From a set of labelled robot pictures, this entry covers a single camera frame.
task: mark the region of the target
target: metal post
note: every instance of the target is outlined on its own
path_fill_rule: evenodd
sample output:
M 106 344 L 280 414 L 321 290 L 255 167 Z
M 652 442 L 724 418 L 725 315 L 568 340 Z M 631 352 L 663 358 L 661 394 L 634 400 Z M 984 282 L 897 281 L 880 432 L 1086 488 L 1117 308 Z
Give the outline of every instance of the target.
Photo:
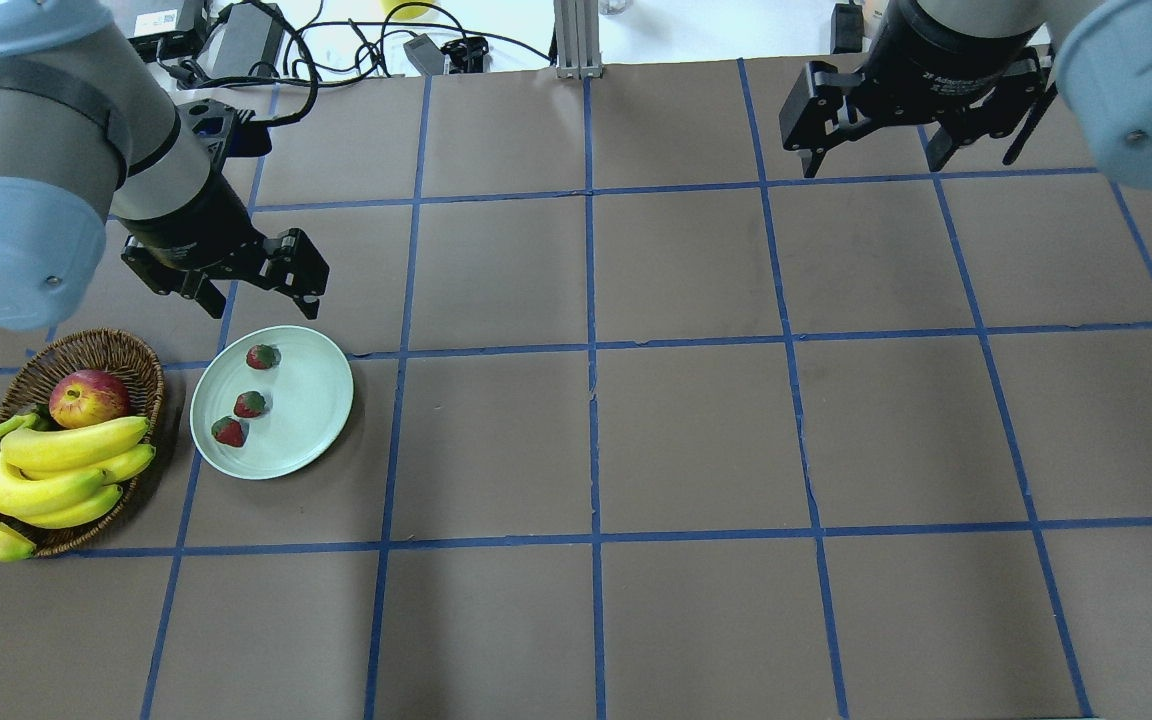
M 554 0 L 558 77 L 602 77 L 598 48 L 598 0 Z

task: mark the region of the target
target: plate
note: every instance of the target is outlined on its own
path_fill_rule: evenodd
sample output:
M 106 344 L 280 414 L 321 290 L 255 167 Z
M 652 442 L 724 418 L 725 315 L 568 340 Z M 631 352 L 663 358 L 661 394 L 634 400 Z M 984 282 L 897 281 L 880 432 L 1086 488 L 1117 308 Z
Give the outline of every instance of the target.
M 278 365 L 247 365 L 253 344 L 275 347 Z M 234 400 L 255 389 L 270 402 L 247 424 L 247 442 L 230 447 L 211 437 L 211 424 L 233 416 Z M 204 460 L 221 473 L 265 480 L 298 470 L 331 447 L 353 406 L 349 361 L 325 334 L 298 325 L 276 325 L 234 341 L 202 373 L 189 404 L 189 433 Z

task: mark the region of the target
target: fruit basket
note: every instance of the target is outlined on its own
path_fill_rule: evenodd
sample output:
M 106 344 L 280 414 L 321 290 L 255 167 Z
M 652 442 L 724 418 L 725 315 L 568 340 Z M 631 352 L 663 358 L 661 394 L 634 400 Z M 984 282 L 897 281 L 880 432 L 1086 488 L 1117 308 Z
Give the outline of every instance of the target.
M 43 348 L 20 369 L 8 387 L 3 404 L 0 406 L 0 423 L 17 414 L 22 407 L 46 406 L 56 382 L 84 367 L 105 370 L 123 381 L 131 396 L 132 415 L 145 415 L 150 420 L 150 429 L 142 442 L 157 444 L 160 439 L 160 415 L 166 392 L 162 364 L 159 363 L 154 348 L 132 333 L 119 329 L 82 331 Z M 108 532 L 119 521 L 127 520 L 139 510 L 154 493 L 152 484 L 157 479 L 156 467 L 159 462 L 160 460 L 151 462 L 147 471 L 123 482 L 123 495 L 118 503 L 92 523 L 45 530 L 2 514 L 0 520 L 37 544 L 36 558 L 60 555 Z

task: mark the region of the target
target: robotic arm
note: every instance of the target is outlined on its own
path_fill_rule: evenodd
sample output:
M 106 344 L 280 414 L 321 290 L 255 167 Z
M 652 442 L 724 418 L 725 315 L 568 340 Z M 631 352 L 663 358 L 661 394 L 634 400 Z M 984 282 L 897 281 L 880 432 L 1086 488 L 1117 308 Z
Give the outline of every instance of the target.
M 1055 63 L 1026 46 L 1044 22 Z M 781 137 L 814 177 L 842 142 L 940 123 L 927 145 L 934 172 L 983 136 L 1010 136 L 1028 114 L 1011 164 L 1055 86 L 1097 167 L 1152 188 L 1152 0 L 890 0 L 858 70 L 809 61 L 781 109 Z
M 0 0 L 0 327 L 73 314 L 109 214 L 152 291 L 219 318 L 212 281 L 241 279 L 314 318 L 328 265 L 300 229 L 257 232 L 220 173 L 268 151 L 250 111 L 174 106 L 97 0 Z

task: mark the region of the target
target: light blue cap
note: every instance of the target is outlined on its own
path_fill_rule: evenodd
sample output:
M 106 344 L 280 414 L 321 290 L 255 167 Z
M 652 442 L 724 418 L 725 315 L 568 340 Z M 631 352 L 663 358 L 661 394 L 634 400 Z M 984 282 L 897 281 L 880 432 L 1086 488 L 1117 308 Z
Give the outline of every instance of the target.
M 104 251 L 105 222 L 77 195 L 0 179 L 0 328 L 46 328 L 68 318 Z
M 1106 0 L 1066 38 L 1056 86 L 1108 179 L 1152 190 L 1152 0 Z
M 0 0 L 0 58 L 59 47 L 111 22 L 96 0 Z

